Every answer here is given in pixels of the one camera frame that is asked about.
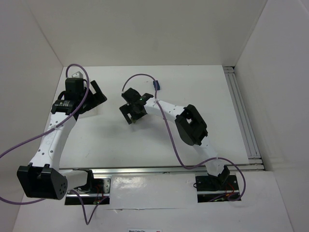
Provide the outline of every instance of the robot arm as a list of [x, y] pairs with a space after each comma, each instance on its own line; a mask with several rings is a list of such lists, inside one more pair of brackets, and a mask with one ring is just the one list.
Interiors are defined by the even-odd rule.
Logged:
[[[146, 114], [162, 117], [161, 110], [153, 95], [145, 93], [141, 96], [136, 90], [129, 88], [122, 94], [127, 104], [120, 107], [128, 124], [135, 122]], [[168, 121], [176, 124], [181, 139], [193, 146], [200, 156], [206, 160], [217, 157], [217, 152], [210, 144], [207, 125], [193, 105], [187, 107], [173, 105], [158, 100]], [[215, 159], [205, 163], [207, 172], [213, 176], [217, 185], [223, 185], [229, 176], [229, 170], [222, 160]]]
[[96, 82], [92, 81], [90, 84], [96, 93], [89, 91], [80, 110], [66, 123], [56, 128], [58, 123], [76, 109], [84, 97], [84, 80], [81, 73], [80, 76], [66, 79], [66, 90], [59, 95], [51, 110], [48, 129], [55, 128], [55, 130], [42, 138], [40, 147], [29, 165], [20, 166], [17, 171], [17, 177], [27, 197], [60, 200], [68, 190], [76, 187], [88, 189], [94, 181], [91, 170], [59, 170], [64, 145], [78, 116], [107, 100]]

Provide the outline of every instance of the white paper label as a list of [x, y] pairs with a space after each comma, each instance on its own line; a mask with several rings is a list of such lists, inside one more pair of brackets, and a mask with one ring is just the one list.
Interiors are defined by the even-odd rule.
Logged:
[[128, 229], [127, 232], [162, 232], [162, 230], [152, 230], [152, 229]]

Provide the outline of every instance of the white wall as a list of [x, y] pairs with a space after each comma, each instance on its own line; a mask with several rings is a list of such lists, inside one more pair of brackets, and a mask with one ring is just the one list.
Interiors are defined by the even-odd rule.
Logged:
[[[42, 133], [62, 65], [35, 20], [20, 0], [0, 1], [0, 150]], [[39, 140], [0, 160], [0, 195], [21, 201], [16, 177], [27, 165]], [[2, 232], [12, 231], [19, 206], [0, 202]]]
[[26, 0], [64, 66], [234, 66], [266, 0]]
[[308, 230], [308, 9], [308, 0], [268, 0], [236, 65], [259, 149], [295, 232]]

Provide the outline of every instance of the small blue object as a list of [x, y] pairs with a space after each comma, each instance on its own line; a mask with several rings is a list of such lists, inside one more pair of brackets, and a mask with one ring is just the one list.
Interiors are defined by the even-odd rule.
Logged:
[[157, 85], [158, 90], [160, 90], [159, 82], [158, 82], [158, 81], [153, 81], [154, 88], [155, 88], [155, 83], [156, 83], [156, 85]]

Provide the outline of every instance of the wire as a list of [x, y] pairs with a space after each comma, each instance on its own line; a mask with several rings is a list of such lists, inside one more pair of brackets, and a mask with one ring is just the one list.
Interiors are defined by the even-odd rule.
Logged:
[[194, 166], [192, 166], [192, 167], [185, 166], [184, 163], [182, 162], [182, 160], [181, 160], [180, 157], [179, 157], [179, 154], [178, 154], [178, 151], [177, 151], [177, 148], [176, 148], [174, 139], [173, 139], [173, 135], [172, 135], [172, 133], [171, 133], [171, 131], [170, 131], [170, 128], [169, 128], [168, 120], [166, 119], [166, 116], [165, 116], [165, 114], [164, 114], [164, 111], [163, 111], [163, 109], [162, 109], [162, 107], [161, 107], [161, 105], [160, 105], [160, 103], [159, 103], [159, 101], [158, 101], [158, 99], [157, 99], [158, 86], [157, 86], [157, 81], [156, 81], [156, 79], [153, 78], [152, 76], [150, 76], [150, 75], [148, 75], [148, 74], [144, 74], [144, 73], [135, 74], [135, 75], [131, 76], [129, 79], [127, 79], [127, 81], [125, 82], [124, 86], [122, 87], [122, 92], [124, 92], [124, 89], [125, 89], [127, 83], [129, 82], [129, 80], [131, 80], [133, 77], [136, 77], [136, 76], [148, 76], [148, 77], [150, 77], [151, 79], [154, 80], [154, 87], [155, 87], [154, 99], [155, 99], [155, 102], [158, 104], [158, 106], [159, 106], [159, 108], [160, 108], [160, 111], [161, 111], [161, 113], [162, 113], [162, 116], [163, 116], [165, 125], [166, 125], [166, 127], [167, 127], [167, 129], [168, 129], [170, 141], [171, 141], [171, 143], [172, 143], [172, 146], [173, 146], [175, 155], [176, 155], [177, 160], [178, 160], [178, 162], [180, 163], [180, 165], [181, 165], [183, 168], [187, 169], [187, 170], [191, 170], [191, 169], [197, 168], [197, 167], [199, 167], [199, 166], [203, 165], [204, 163], [206, 163], [206, 162], [208, 162], [208, 161], [211, 161], [211, 160], [216, 160], [216, 159], [218, 159], [218, 160], [224, 160], [224, 161], [229, 162], [230, 164], [232, 164], [232, 165], [237, 169], [237, 171], [239, 171], [239, 173], [240, 173], [240, 175], [241, 175], [241, 177], [242, 177], [242, 179], [243, 179], [243, 191], [242, 191], [242, 193], [240, 194], [240, 196], [239, 196], [237, 199], [235, 199], [235, 200], [230, 199], [230, 197], [231, 197], [233, 194], [230, 195], [230, 196], [228, 197], [228, 200], [229, 200], [229, 201], [232, 201], [232, 202], [233, 202], [233, 201], [238, 201], [238, 200], [243, 196], [243, 194], [244, 194], [245, 191], [246, 191], [246, 180], [245, 180], [245, 176], [243, 175], [242, 171], [238, 168], [238, 166], [237, 166], [236, 164], [234, 164], [232, 161], [230, 161], [230, 160], [228, 160], [228, 159], [226, 159], [226, 158], [223, 158], [223, 157], [213, 157], [213, 158], [209, 158], [209, 159], [204, 160], [203, 162], [201, 162], [201, 163], [199, 163], [199, 164], [197, 164], [197, 165], [194, 165]]
[[[82, 107], [83, 103], [85, 102], [85, 100], [86, 100], [86, 98], [87, 98], [87, 95], [88, 95], [88, 92], [89, 92], [89, 84], [90, 84], [90, 82], [89, 82], [89, 76], [88, 76], [87, 71], [86, 71], [81, 65], [79, 65], [79, 64], [70, 64], [70, 65], [67, 67], [67, 70], [66, 70], [66, 77], [68, 77], [69, 68], [72, 67], [72, 66], [77, 66], [77, 67], [79, 67], [79, 68], [82, 69], [82, 70], [84, 71], [84, 73], [86, 74], [86, 78], [87, 78], [87, 89], [86, 89], [86, 93], [85, 93], [85, 95], [84, 95], [84, 97], [83, 97], [81, 103], [76, 107], [76, 109], [75, 109], [67, 118], [65, 118], [63, 121], [61, 121], [59, 124], [57, 124], [57, 125], [56, 125], [56, 128], [60, 127], [62, 124], [64, 124], [66, 121], [68, 121], [71, 117], [73, 117], [73, 116], [76, 114], [76, 112]], [[21, 143], [15, 145], [15, 146], [11, 147], [10, 149], [6, 150], [5, 152], [3, 152], [3, 153], [0, 155], [0, 159], [1, 159], [3, 156], [5, 156], [6, 154], [8, 154], [9, 152], [15, 150], [16, 148], [18, 148], [18, 147], [20, 147], [20, 146], [22, 146], [22, 145], [25, 145], [25, 144], [27, 144], [27, 143], [33, 141], [33, 140], [36, 140], [36, 139], [38, 139], [38, 138], [41, 138], [41, 137], [43, 137], [43, 136], [45, 136], [45, 135], [47, 135], [47, 134], [53, 132], [54, 130], [55, 130], [55, 128], [51, 128], [50, 130], [48, 130], [48, 131], [46, 131], [46, 132], [44, 132], [44, 133], [42, 133], [42, 134], [39, 134], [39, 135], [37, 135], [37, 136], [35, 136], [35, 137], [33, 137], [33, 138], [30, 138], [30, 139], [28, 139], [28, 140], [25, 140], [25, 141], [23, 141], [23, 142], [21, 142]], [[3, 201], [3, 202], [8, 203], [8, 204], [15, 204], [15, 205], [33, 204], [33, 203], [36, 203], [36, 202], [41, 202], [41, 201], [43, 201], [43, 200], [44, 200], [44, 199], [38, 199], [38, 200], [35, 200], [35, 201], [31, 201], [31, 202], [12, 202], [12, 201], [10, 201], [10, 200], [4, 199], [3, 197], [0, 197], [0, 201]]]
[[83, 199], [81, 198], [81, 196], [80, 196], [76, 191], [71, 190], [71, 192], [73, 192], [74, 194], [77, 195], [77, 197], [78, 197], [78, 199], [79, 199], [79, 201], [80, 201], [80, 203], [81, 203], [81, 205], [82, 205], [82, 208], [83, 208], [85, 223], [86, 223], [86, 225], [89, 225], [89, 223], [90, 223], [90, 221], [91, 221], [91, 219], [92, 219], [92, 216], [93, 216], [95, 210], [97, 209], [98, 205], [101, 204], [102, 201], [104, 201], [104, 200], [105, 200], [106, 198], [108, 198], [108, 197], [104, 197], [101, 201], [98, 202], [98, 204], [97, 204], [97, 205], [94, 207], [94, 209], [92, 210], [91, 216], [90, 216], [89, 221], [88, 221], [88, 220], [87, 220], [87, 216], [86, 216], [86, 210], [85, 210], [85, 206], [84, 206]]

